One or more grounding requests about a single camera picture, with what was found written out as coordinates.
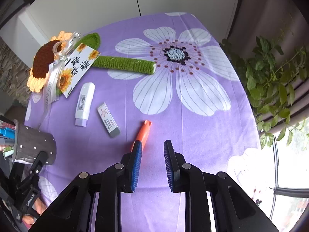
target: screw head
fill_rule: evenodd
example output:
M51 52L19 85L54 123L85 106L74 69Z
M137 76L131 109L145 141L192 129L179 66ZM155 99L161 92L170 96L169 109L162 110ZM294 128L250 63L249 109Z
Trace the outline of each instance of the screw head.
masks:
M184 169L190 169L192 166L191 166L190 163L184 163L184 164L182 164L182 167L183 167Z
M85 179L85 178L88 177L88 173L82 172L82 173L79 174L79 177L80 177L81 179Z
M218 176L219 176L221 179L225 179L228 175L227 175L225 172L219 172L219 173L218 173Z
M116 168L116 169L123 169L123 167L124 167L124 165L123 165L122 163L117 163L117 164L115 165L115 168Z

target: sunflower picture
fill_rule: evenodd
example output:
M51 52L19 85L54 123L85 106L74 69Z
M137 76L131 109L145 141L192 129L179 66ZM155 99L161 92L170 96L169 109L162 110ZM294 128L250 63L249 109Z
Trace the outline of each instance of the sunflower picture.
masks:
M90 53L90 55L89 55L89 57L88 57L88 60L96 59L98 55L99 55L99 52L96 51L96 50L93 50L93 51Z
M86 45L84 43L81 43L78 47L77 47L77 51L80 54L82 52L82 50L86 48Z
M72 81L72 74L71 74L72 69L65 69L61 73L61 78L60 78L60 86L59 89L64 93L69 86L71 85Z

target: green crochet stem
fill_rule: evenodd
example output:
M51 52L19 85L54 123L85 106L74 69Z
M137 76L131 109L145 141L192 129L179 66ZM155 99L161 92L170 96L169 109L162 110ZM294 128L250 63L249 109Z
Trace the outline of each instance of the green crochet stem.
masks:
M79 46L80 43L84 43L97 50L100 46L100 36L98 33L88 34L84 36L75 47ZM92 67L134 71L149 75L152 75L155 71L154 62L114 56L99 56L92 64Z
M114 56L99 56L92 67L135 71L149 75L152 75L155 71L154 62Z

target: brown crochet center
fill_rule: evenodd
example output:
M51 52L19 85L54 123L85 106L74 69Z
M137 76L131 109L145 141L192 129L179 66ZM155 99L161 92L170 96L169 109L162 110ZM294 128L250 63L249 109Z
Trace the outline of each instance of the brown crochet center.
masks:
M48 66L54 61L53 46L58 40L53 40L43 45L37 52L33 60L32 74L35 78L45 78L48 73Z

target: window frame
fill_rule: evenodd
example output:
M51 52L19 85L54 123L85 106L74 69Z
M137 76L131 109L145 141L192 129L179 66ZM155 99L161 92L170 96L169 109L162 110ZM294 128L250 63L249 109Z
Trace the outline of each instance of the window frame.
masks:
M283 195L296 198L309 198L309 188L287 188L287 187L278 187L278 165L279 165L279 154L278 146L276 141L276 136L274 135L274 141L272 143L273 156L274 156L274 165L275 165L275 186L273 189L273 200L272 200L272 209L269 216L269 219L272 220L272 215L274 212L276 204L276 196ZM293 226L290 231L297 231L297 228L301 226L301 223L309 217L309 205L305 208L299 220Z

